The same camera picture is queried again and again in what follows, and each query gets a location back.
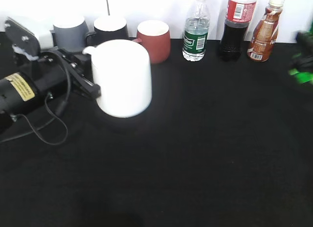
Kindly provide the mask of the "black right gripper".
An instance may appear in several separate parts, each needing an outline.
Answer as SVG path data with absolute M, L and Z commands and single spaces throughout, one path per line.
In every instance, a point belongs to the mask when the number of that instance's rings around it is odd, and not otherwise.
M 307 31 L 298 31 L 296 42 L 300 53 L 292 57 L 291 68 L 299 72 L 313 72 L 313 34 Z

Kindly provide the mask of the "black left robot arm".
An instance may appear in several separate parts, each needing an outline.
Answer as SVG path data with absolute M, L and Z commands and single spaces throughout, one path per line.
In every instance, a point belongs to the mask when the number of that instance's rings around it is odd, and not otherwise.
M 95 100 L 101 88 L 85 78 L 85 64 L 90 59 L 82 52 L 65 49 L 44 51 L 35 61 L 19 66 L 18 72 L 0 81 L 0 131 L 3 133 L 17 121 L 46 101 L 64 95 L 54 115 L 60 117 L 71 92 Z

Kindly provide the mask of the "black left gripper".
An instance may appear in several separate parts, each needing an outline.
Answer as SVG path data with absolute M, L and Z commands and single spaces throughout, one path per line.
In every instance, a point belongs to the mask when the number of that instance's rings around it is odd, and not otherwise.
M 82 50 L 70 52 L 63 48 L 53 48 L 43 51 L 41 56 L 52 58 L 65 73 L 69 73 L 74 91 L 79 95 L 90 100 L 101 96 L 100 86 L 92 82 L 91 58 L 84 55 Z

